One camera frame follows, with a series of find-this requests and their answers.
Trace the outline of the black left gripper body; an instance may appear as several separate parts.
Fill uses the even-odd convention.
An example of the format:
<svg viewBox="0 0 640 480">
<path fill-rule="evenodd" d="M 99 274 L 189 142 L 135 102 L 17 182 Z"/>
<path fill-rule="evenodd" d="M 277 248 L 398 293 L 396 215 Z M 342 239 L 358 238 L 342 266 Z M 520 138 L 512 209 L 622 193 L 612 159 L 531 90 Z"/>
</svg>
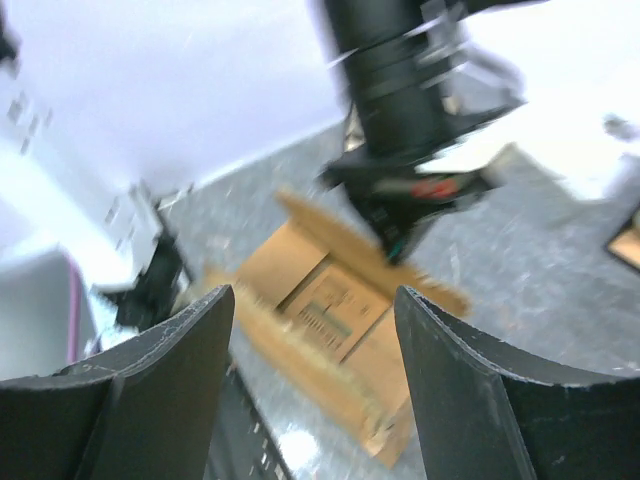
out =
<svg viewBox="0 0 640 480">
<path fill-rule="evenodd" d="M 356 149 L 326 164 L 319 179 L 328 189 L 342 187 L 371 225 L 409 222 L 464 210 L 481 200 L 493 189 L 493 158 L 451 153 L 376 160 Z"/>
</svg>

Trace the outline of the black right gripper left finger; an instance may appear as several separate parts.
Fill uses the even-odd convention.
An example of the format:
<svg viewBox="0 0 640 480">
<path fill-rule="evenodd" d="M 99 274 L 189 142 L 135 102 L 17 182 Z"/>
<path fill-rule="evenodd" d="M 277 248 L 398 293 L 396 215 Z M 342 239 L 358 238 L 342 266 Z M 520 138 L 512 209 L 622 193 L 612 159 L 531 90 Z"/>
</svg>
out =
<svg viewBox="0 0 640 480">
<path fill-rule="evenodd" d="M 91 422 L 73 479 L 201 479 L 235 308 L 217 287 L 180 313 L 58 376 L 82 386 Z"/>
</svg>

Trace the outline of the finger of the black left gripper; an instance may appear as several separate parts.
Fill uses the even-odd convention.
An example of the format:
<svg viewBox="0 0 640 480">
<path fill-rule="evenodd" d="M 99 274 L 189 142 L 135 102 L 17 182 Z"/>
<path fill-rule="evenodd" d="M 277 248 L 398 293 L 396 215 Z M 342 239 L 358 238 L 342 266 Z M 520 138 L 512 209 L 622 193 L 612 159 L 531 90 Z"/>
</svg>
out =
<svg viewBox="0 0 640 480">
<path fill-rule="evenodd" d="M 407 260 L 439 216 L 424 205 L 371 199 L 362 203 L 359 214 L 377 237 L 390 265 Z"/>
</svg>

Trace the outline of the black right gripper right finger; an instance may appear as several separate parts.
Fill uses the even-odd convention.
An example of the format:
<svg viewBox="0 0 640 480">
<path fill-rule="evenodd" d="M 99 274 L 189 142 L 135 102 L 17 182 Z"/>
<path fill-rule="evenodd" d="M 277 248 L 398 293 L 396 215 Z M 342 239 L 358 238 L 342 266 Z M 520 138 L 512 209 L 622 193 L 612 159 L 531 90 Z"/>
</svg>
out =
<svg viewBox="0 0 640 480">
<path fill-rule="evenodd" d="M 407 286 L 394 309 L 429 478 L 638 477 L 637 379 L 521 350 Z"/>
</svg>

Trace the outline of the brown cardboard express box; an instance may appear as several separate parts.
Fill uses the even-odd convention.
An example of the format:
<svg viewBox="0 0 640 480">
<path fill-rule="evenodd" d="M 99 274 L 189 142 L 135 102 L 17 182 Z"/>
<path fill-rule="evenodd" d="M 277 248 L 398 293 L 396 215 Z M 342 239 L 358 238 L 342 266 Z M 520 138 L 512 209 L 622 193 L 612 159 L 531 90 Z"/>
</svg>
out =
<svg viewBox="0 0 640 480">
<path fill-rule="evenodd" d="M 231 285 L 235 320 L 253 347 L 392 467 L 412 423 L 395 292 L 410 286 L 457 317 L 469 302 L 413 266 L 388 265 L 371 242 L 302 197 L 276 198 L 288 220 L 237 271 L 207 268 L 205 285 Z"/>
</svg>

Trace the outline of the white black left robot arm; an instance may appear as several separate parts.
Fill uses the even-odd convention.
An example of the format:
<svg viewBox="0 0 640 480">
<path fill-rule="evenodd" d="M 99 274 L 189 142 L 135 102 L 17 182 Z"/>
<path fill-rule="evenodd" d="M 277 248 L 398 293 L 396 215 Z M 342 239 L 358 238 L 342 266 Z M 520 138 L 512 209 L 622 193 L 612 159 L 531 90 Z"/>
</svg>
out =
<svg viewBox="0 0 640 480">
<path fill-rule="evenodd" d="M 342 186 L 392 265 L 405 261 L 440 216 L 462 209 L 493 185 L 487 164 L 437 172 L 420 165 L 470 132 L 445 111 L 433 67 L 417 56 L 429 45 L 411 35 L 422 23 L 417 1 L 326 1 L 323 4 L 356 107 L 364 143 L 326 165 L 321 179 Z"/>
</svg>

